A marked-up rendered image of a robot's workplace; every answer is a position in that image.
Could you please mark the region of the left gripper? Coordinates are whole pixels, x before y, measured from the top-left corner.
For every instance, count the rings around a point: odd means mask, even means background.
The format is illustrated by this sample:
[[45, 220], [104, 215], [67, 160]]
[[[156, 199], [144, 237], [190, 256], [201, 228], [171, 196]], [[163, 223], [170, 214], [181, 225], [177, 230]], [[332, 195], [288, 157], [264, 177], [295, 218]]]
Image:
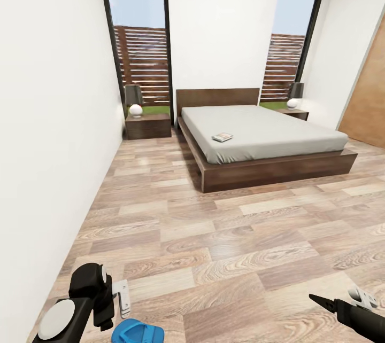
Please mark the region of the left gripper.
[[108, 291], [105, 298], [93, 306], [93, 325], [101, 327], [101, 332], [113, 327], [114, 301], [112, 298], [112, 277], [107, 275]]

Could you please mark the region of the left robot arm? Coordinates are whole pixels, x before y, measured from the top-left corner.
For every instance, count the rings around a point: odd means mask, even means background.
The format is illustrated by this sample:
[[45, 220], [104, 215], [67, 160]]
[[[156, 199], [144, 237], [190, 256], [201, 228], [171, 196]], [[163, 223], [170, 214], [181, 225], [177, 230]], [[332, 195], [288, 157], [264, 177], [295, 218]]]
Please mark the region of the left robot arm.
[[68, 299], [59, 299], [45, 314], [32, 343], [79, 343], [93, 310], [93, 325], [101, 332], [113, 327], [114, 301], [119, 297], [121, 319], [130, 314], [127, 280], [112, 283], [104, 265], [84, 264], [73, 273]]

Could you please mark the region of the hardback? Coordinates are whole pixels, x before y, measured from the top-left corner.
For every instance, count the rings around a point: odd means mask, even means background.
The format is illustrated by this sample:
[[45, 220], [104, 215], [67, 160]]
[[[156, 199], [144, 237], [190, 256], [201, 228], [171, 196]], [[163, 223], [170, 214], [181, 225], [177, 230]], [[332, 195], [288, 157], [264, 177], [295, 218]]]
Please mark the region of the hardback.
[[212, 138], [218, 140], [218, 141], [221, 141], [221, 142], [224, 142], [228, 139], [231, 139], [233, 138], [234, 136], [232, 134], [228, 134], [226, 132], [223, 132], [223, 133], [220, 133], [220, 134], [217, 134], [215, 136], [212, 136]]

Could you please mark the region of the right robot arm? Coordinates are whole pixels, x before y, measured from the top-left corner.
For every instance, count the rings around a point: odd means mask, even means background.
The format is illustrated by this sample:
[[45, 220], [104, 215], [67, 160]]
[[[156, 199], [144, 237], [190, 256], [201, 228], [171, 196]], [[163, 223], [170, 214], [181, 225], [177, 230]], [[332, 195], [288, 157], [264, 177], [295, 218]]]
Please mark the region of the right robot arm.
[[353, 299], [351, 304], [340, 299], [332, 301], [311, 293], [309, 297], [331, 313], [337, 313], [338, 322], [374, 343], [385, 343], [385, 317], [372, 312], [373, 307], [379, 306], [375, 297], [358, 287], [348, 290], [348, 293]]

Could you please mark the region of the sandal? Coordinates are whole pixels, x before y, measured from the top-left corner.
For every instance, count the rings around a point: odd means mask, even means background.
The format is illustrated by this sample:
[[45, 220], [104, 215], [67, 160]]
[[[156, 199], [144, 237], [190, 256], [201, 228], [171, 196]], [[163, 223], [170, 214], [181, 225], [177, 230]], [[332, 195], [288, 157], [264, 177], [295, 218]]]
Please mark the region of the sandal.
[[136, 319], [125, 319], [112, 333], [112, 343], [163, 343], [163, 328], [144, 324]]

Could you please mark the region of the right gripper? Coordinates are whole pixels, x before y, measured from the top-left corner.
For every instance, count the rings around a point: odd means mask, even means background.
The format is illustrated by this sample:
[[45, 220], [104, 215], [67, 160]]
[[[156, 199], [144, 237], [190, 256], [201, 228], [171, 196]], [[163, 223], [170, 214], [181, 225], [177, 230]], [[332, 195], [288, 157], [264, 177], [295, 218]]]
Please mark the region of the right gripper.
[[332, 301], [311, 293], [309, 297], [331, 313], [337, 313], [338, 322], [354, 329], [358, 334], [374, 343], [384, 343], [382, 323], [385, 317], [360, 306], [351, 305], [344, 300], [334, 299]]

